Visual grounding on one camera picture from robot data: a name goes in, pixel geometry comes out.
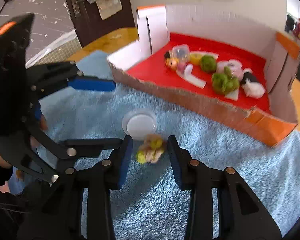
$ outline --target green pom pom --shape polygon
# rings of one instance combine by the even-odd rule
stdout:
[[[217,70],[217,61],[213,56],[205,55],[201,58],[200,67],[205,72],[215,72]]]
[[[238,78],[228,76],[225,73],[214,73],[211,81],[214,91],[221,95],[227,95],[240,86]]]
[[[146,156],[143,151],[138,151],[136,154],[136,160],[140,164],[145,164],[146,163]]]

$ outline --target wooden floor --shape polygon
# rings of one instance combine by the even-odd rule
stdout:
[[[132,41],[135,41],[136,39],[138,39],[138,32],[136,28],[119,29],[93,41],[72,55],[69,60],[79,61],[95,50],[102,50],[107,53],[112,53],[128,45]],[[295,102],[298,112],[299,126],[297,129],[300,131],[300,82],[297,79],[292,85],[292,98]]]

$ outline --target blue fluffy rug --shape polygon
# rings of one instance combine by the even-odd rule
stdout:
[[[111,78],[106,54],[96,51],[77,66],[85,75]],[[111,93],[64,89],[41,101],[48,135],[55,141],[67,138],[124,138],[123,116],[136,108],[152,109],[158,118],[157,132],[175,135],[180,146],[207,166],[223,170],[234,167],[254,190],[278,224],[282,235],[300,216],[300,133],[293,132],[281,145],[269,148],[253,138],[188,111],[163,99],[117,84]],[[134,153],[139,143],[134,142]],[[55,160],[44,150],[53,164]],[[107,158],[84,159],[77,169]],[[190,192],[175,184],[169,157],[155,164],[140,165],[132,158],[122,190],[111,192],[116,239],[183,239]],[[214,191],[214,237],[218,213]],[[85,234],[83,207],[82,232]]]

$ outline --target grey star wallpaper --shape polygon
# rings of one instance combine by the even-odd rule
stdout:
[[[0,14],[0,26],[25,13],[35,14],[26,62],[62,34],[74,29],[65,0],[10,0]]]

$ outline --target red paper lining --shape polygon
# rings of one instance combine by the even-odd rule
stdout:
[[[243,89],[240,88],[239,99],[238,101],[234,101],[227,99],[222,95],[216,94],[211,84],[212,74],[205,73],[200,69],[199,66],[194,66],[192,74],[207,82],[203,89],[190,84],[189,82],[180,78],[175,72],[169,70],[165,66],[164,54],[168,50],[171,50],[174,46],[182,44],[187,44],[190,48],[190,51],[206,51],[217,53],[219,54],[217,61],[227,61],[231,59],[240,61],[243,66],[242,68],[252,69],[253,74],[256,76],[258,81],[263,84],[264,87],[266,87],[266,80],[263,75],[263,68],[266,64],[266,60],[262,57],[225,43],[176,33],[170,34],[170,42],[166,46],[153,54],[150,58],[128,69],[127,73],[142,81],[153,82],[161,87],[183,88],[185,90],[189,90],[191,92],[211,98],[219,98],[222,101],[229,102],[243,109],[251,109],[252,107],[256,106],[269,114],[271,113],[269,109],[269,99],[267,93],[265,93],[265,95],[260,99],[253,99],[246,97]]]

